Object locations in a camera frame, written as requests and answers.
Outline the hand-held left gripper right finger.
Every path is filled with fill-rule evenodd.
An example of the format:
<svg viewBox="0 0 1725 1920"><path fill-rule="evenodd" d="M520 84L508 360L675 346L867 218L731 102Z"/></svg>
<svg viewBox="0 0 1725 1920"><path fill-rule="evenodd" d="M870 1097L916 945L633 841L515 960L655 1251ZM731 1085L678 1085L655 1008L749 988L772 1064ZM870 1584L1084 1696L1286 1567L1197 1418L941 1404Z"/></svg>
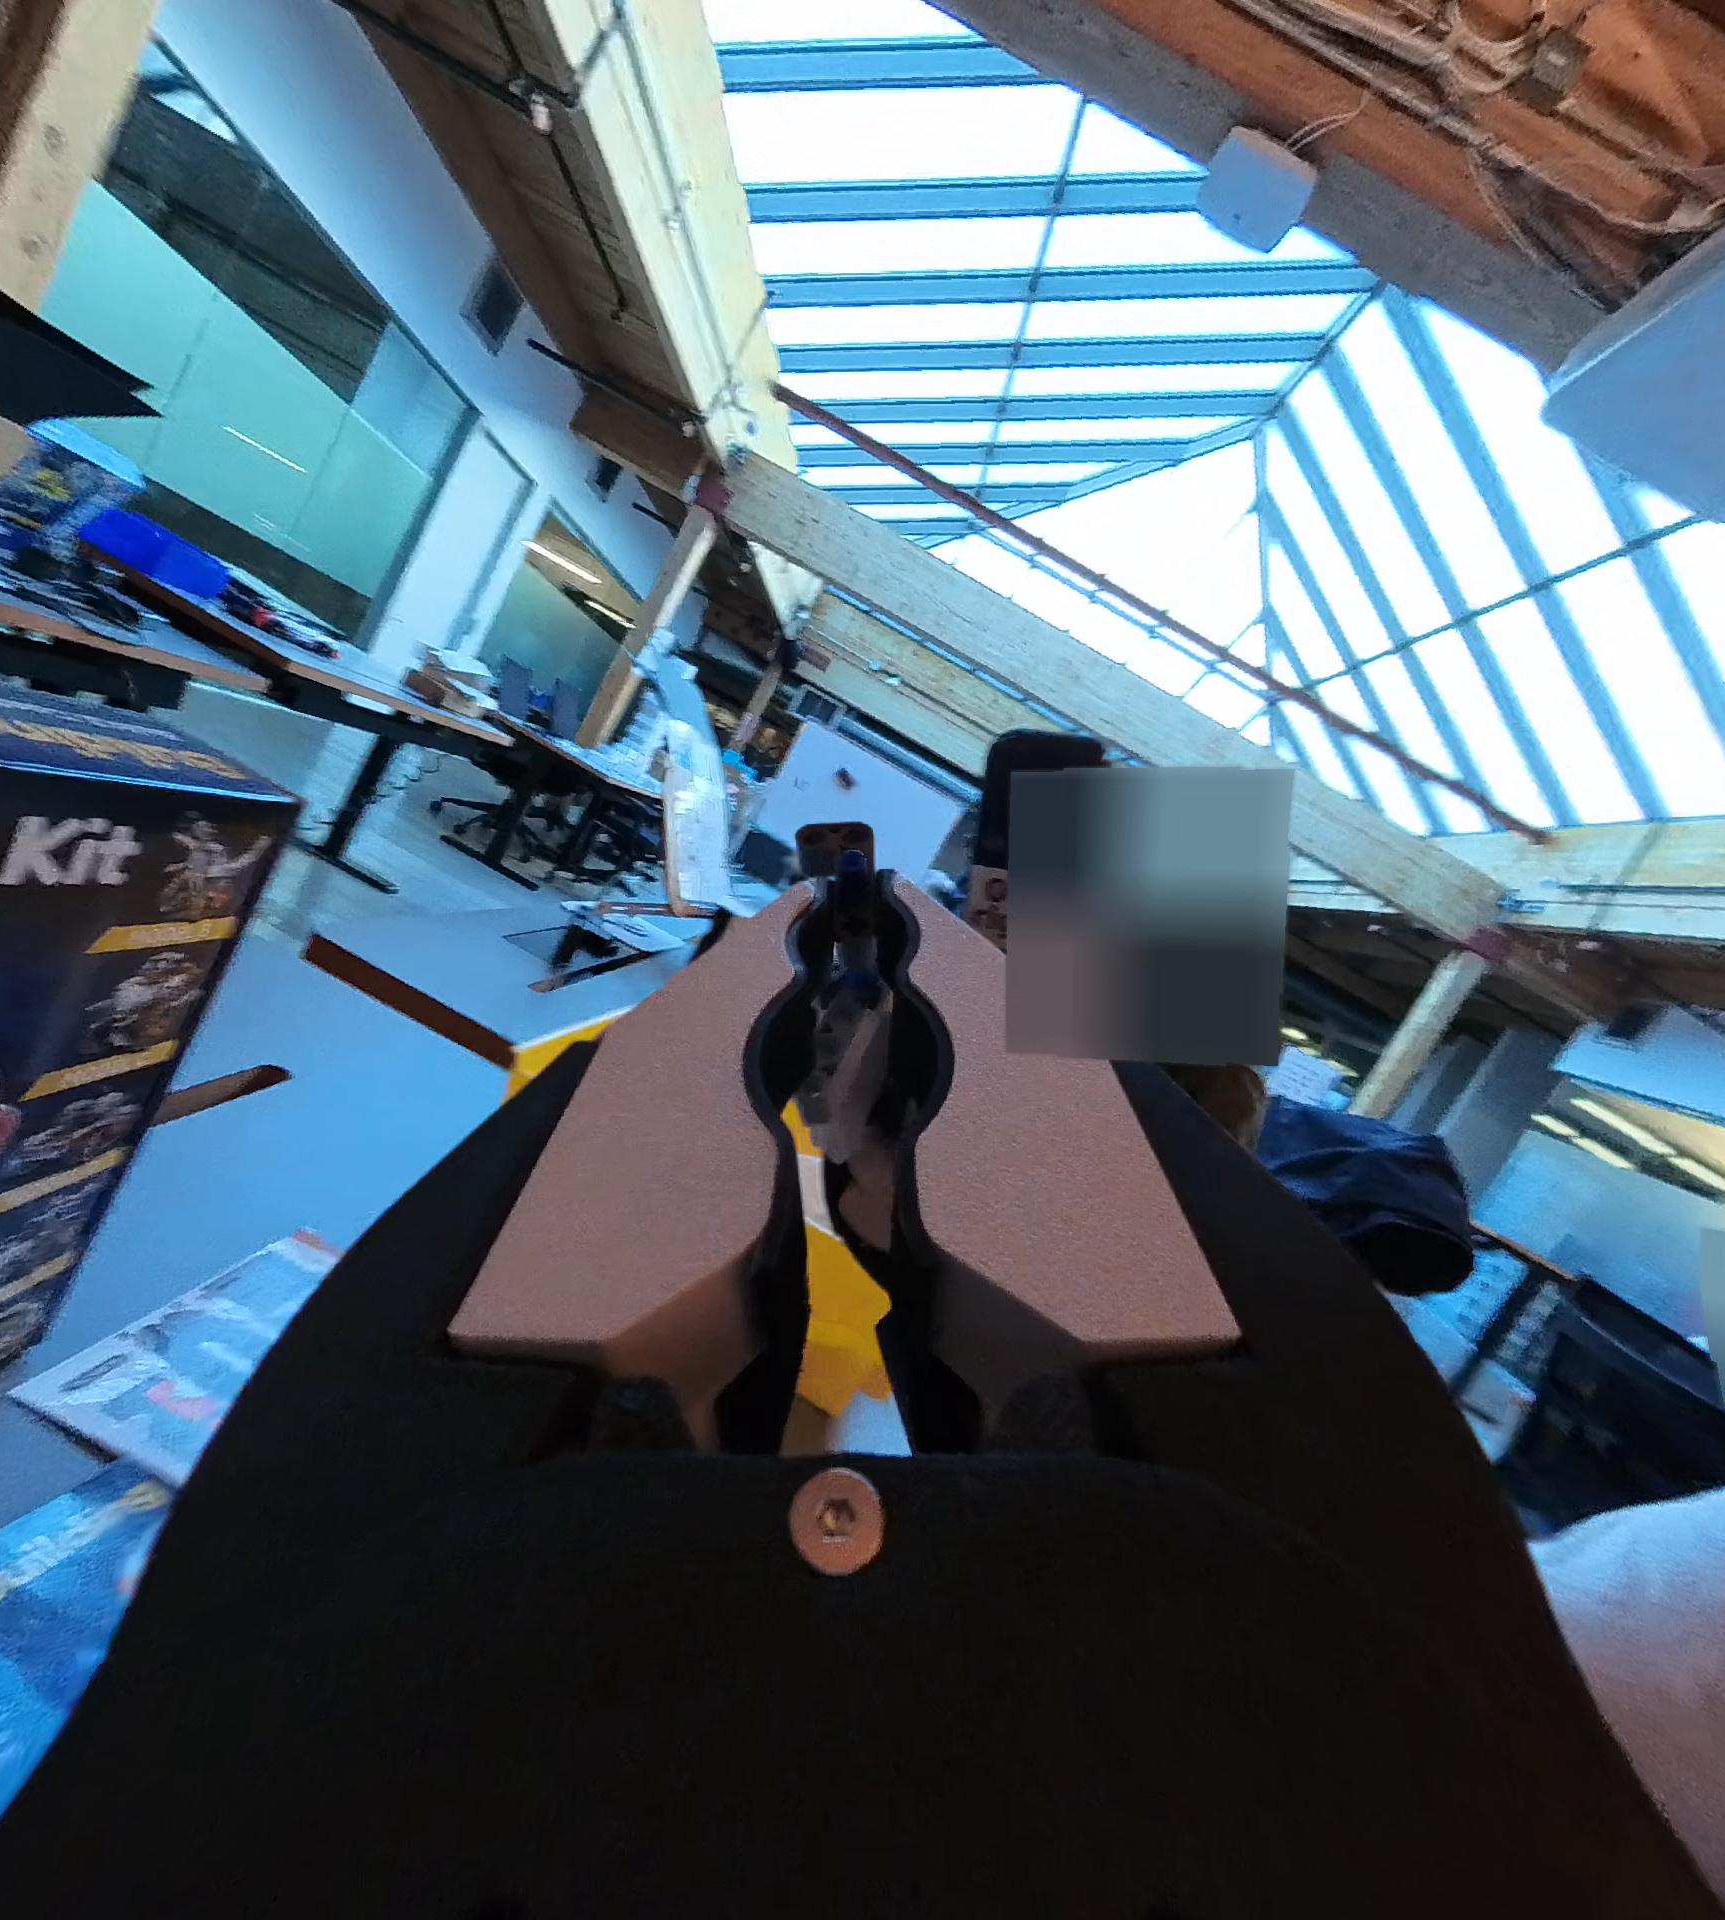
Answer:
<svg viewBox="0 0 1725 1920"><path fill-rule="evenodd" d="M1235 1311L1118 1072L1010 1054L1006 957L899 876L882 950L882 1355L913 1451L973 1454L1039 1381L1235 1355Z"/></svg>

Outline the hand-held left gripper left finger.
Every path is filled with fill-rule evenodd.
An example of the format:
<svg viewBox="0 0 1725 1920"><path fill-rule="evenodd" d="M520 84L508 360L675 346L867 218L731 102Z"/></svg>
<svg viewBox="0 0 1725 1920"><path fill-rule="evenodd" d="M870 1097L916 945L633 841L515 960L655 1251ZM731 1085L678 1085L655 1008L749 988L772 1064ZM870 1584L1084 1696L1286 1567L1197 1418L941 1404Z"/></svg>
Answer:
<svg viewBox="0 0 1725 1920"><path fill-rule="evenodd" d="M798 1148L758 1041L798 988L798 884L594 1045L447 1322L469 1362L658 1381L692 1437L776 1454L808 1322Z"/></svg>

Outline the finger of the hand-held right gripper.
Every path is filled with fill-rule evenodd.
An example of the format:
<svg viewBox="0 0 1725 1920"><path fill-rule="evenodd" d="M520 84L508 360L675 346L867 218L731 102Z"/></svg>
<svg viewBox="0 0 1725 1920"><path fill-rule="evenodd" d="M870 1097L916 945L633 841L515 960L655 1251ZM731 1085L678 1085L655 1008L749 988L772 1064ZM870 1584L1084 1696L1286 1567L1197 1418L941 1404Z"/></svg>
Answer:
<svg viewBox="0 0 1725 1920"><path fill-rule="evenodd" d="M891 1350L931 1359L941 1248L920 1216L917 1150L863 1146L825 1173L836 1238L886 1299Z"/></svg>

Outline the dark grey angled beam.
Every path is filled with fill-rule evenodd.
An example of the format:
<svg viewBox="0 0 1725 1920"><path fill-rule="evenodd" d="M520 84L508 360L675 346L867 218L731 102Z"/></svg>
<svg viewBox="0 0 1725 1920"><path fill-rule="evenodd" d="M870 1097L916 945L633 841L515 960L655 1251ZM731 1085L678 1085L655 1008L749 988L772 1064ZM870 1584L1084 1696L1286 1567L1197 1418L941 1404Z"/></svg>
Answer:
<svg viewBox="0 0 1725 1920"><path fill-rule="evenodd" d="M836 1003L870 1010L882 996L879 882L867 823L812 823L798 828L800 879L814 905L800 924L800 954L822 1008Z"/></svg>

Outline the grey desk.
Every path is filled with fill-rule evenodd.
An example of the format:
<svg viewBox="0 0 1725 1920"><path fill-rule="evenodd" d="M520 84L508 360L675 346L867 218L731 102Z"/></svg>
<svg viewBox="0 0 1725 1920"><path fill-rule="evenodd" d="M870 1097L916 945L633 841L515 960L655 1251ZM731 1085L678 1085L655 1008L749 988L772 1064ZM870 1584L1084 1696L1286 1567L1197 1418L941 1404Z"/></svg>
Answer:
<svg viewBox="0 0 1725 1920"><path fill-rule="evenodd" d="M493 905L353 917L318 907L322 968L252 936L234 953L175 1092L280 1071L192 1117L154 1127L44 1338L0 1371L0 1525L74 1490L93 1454L11 1390L77 1355L265 1244L312 1233L346 1248L499 1108L515 1045L630 1008L682 953L538 988L562 907L548 890Z"/></svg>

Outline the yellow storage bin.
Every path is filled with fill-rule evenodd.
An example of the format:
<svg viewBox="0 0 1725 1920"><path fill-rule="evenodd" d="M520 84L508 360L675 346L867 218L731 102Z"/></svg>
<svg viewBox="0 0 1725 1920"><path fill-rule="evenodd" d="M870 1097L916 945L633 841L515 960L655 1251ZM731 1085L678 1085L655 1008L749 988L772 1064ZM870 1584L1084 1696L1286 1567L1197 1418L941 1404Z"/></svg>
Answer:
<svg viewBox="0 0 1725 1920"><path fill-rule="evenodd" d="M825 1206L825 1159L808 1146L798 1108L783 1108L783 1127L798 1148L798 1188L805 1236L808 1331L804 1341L798 1399L832 1429L854 1404L886 1404L891 1385L877 1328L886 1314L886 1294L870 1280L835 1233Z"/></svg>

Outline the whiteboard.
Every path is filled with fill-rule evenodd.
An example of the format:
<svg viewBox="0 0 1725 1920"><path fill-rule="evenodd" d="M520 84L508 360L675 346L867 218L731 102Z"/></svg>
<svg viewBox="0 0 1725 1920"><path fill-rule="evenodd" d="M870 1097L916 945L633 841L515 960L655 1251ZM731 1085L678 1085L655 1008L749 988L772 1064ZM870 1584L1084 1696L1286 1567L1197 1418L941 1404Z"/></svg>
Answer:
<svg viewBox="0 0 1725 1920"><path fill-rule="evenodd" d="M758 788L752 835L787 848L812 823L860 823L874 833L874 863L920 879L937 865L968 802L910 774L867 743L800 723L776 778Z"/></svg>

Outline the black tablet stand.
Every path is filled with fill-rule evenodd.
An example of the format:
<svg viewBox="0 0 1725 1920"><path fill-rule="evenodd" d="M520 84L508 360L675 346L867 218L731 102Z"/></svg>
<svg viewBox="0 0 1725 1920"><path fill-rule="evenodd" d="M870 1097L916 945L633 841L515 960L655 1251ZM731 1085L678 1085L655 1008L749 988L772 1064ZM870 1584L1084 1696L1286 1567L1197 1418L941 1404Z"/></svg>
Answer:
<svg viewBox="0 0 1725 1920"><path fill-rule="evenodd" d="M566 903L557 921L507 933L504 945L543 967L532 992L552 995L583 978L686 954L713 928L713 917L669 917L633 903Z"/></svg>

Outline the dark blue jacket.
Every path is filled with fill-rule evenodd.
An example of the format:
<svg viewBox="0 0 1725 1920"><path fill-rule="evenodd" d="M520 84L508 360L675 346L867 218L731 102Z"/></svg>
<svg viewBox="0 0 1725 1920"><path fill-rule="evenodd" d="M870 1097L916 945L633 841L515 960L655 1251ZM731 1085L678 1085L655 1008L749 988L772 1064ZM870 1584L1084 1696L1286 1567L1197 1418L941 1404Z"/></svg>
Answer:
<svg viewBox="0 0 1725 1920"><path fill-rule="evenodd" d="M1273 1097L1256 1159L1386 1294L1421 1299L1469 1280L1469 1194L1440 1136Z"/></svg>

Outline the leaning cardboard board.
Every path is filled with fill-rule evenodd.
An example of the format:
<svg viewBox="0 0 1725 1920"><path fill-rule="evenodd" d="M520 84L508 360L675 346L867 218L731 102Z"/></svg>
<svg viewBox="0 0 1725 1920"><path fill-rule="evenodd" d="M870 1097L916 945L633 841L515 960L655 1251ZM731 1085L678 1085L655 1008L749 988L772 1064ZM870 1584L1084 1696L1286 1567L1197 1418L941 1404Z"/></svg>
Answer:
<svg viewBox="0 0 1725 1920"><path fill-rule="evenodd" d="M731 898L731 795L693 668L658 668L662 705L660 868L675 918L710 918Z"/></svg>

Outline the blue toy box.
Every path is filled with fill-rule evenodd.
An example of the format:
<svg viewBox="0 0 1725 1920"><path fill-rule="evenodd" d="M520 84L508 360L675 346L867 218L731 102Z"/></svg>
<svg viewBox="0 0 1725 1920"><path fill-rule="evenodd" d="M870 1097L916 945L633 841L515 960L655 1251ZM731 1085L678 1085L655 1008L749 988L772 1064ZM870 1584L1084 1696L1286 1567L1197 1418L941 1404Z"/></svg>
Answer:
<svg viewBox="0 0 1725 1920"><path fill-rule="evenodd" d="M179 728L0 686L0 1370L65 1306L297 821Z"/></svg>

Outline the blue manual booklet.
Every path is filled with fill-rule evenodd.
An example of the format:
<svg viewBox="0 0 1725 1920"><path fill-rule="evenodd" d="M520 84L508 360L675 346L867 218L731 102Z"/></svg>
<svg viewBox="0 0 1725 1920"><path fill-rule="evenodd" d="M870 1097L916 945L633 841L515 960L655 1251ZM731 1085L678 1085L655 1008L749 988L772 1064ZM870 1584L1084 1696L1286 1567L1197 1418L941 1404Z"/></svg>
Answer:
<svg viewBox="0 0 1725 1920"><path fill-rule="evenodd" d="M116 1462L0 1530L0 1814L98 1672L171 1507L171 1485Z"/></svg>

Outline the white ceiling projector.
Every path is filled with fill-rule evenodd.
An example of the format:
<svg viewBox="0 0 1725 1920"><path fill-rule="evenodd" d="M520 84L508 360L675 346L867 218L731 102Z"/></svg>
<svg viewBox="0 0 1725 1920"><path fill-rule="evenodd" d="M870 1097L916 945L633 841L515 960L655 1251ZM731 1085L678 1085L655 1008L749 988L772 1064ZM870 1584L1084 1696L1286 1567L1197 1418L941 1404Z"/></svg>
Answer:
<svg viewBox="0 0 1725 1920"><path fill-rule="evenodd" d="M1573 348L1549 381L1542 420L1725 523L1725 227Z"/></svg>

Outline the person's white t-shirt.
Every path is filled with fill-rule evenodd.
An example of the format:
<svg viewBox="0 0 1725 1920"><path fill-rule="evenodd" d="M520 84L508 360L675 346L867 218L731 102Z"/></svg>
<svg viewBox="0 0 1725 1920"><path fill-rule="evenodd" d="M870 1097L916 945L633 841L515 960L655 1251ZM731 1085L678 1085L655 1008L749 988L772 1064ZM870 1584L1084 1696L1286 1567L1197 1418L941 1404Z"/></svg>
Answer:
<svg viewBox="0 0 1725 1920"><path fill-rule="evenodd" d="M1725 1906L1725 1490L1528 1555L1599 1713Z"/></svg>

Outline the blue storage bin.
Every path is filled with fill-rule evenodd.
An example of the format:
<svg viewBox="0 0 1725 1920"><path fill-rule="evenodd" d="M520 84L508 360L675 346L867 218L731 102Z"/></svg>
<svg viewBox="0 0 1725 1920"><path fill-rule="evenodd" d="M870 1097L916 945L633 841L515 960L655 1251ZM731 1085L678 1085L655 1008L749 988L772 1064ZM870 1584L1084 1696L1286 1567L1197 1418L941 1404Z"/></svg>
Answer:
<svg viewBox="0 0 1725 1920"><path fill-rule="evenodd" d="M77 540L191 600L216 602L231 581L223 561L140 512L104 509L80 523Z"/></svg>

